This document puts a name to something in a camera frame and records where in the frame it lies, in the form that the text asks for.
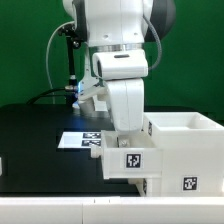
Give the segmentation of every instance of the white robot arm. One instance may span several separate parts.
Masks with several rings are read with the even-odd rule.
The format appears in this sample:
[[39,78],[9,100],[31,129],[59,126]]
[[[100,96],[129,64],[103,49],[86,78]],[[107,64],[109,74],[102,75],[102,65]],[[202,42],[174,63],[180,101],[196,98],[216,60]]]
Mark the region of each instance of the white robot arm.
[[108,109],[119,135],[142,129],[144,85],[141,77],[148,75],[142,50],[148,25],[143,17],[150,21],[154,2],[63,0],[65,10],[74,18],[77,33],[89,48],[97,47],[98,52],[92,57],[93,71],[104,81],[109,95]]

